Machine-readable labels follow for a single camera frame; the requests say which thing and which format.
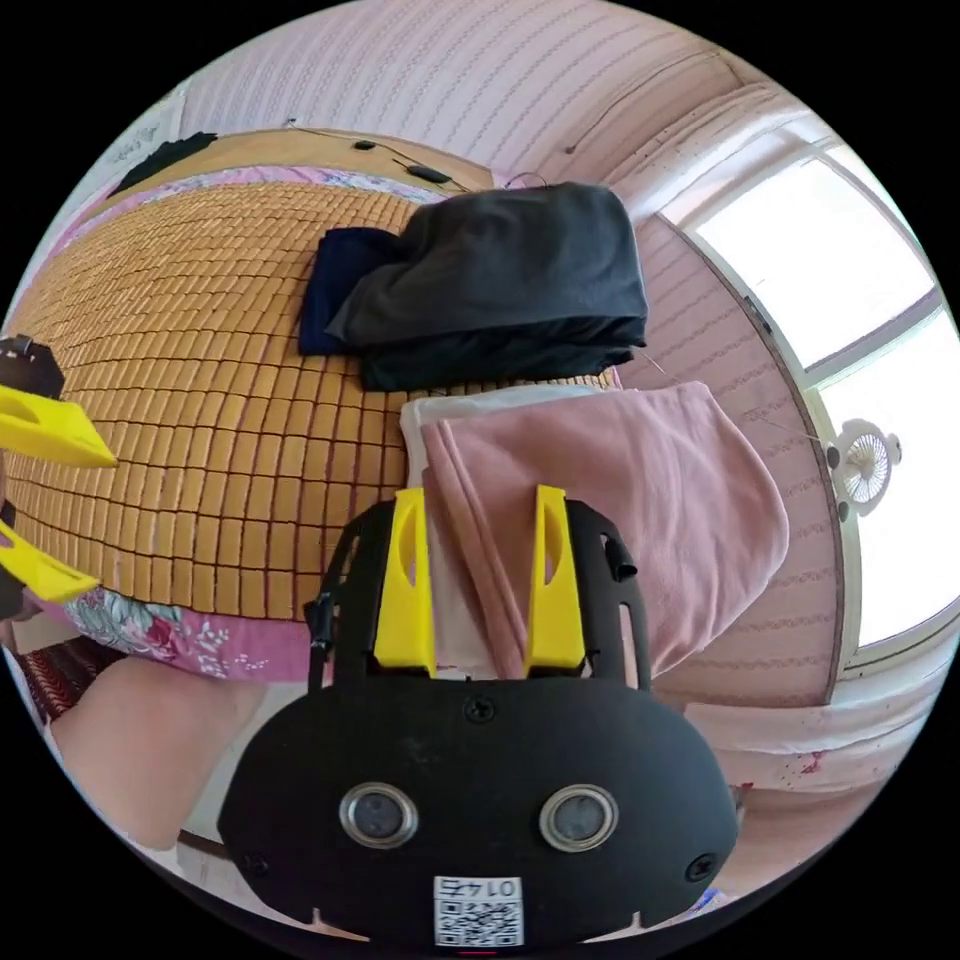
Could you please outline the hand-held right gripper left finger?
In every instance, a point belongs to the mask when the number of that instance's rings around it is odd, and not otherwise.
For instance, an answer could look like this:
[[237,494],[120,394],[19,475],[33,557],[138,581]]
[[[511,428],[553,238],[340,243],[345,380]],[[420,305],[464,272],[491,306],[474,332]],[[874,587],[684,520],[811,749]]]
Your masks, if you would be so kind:
[[437,667],[426,501],[421,488],[401,490],[393,501],[374,659],[382,669]]

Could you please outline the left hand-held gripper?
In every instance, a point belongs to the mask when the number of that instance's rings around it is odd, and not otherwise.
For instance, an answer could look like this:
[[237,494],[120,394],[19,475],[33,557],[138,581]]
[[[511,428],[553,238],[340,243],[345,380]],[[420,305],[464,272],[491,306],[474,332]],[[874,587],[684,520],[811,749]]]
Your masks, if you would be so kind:
[[[117,463],[80,405],[60,401],[64,376],[52,350],[26,335],[1,339],[1,449],[78,468]],[[1,619],[25,609],[24,587],[48,603],[67,603],[100,581],[54,559],[1,521]]]

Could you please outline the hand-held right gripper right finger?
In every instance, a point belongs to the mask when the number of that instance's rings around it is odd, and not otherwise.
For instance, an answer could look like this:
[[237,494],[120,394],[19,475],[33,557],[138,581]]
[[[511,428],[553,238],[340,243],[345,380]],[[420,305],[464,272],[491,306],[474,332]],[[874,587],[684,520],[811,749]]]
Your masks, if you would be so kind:
[[536,490],[526,666],[581,666],[583,627],[565,492]]

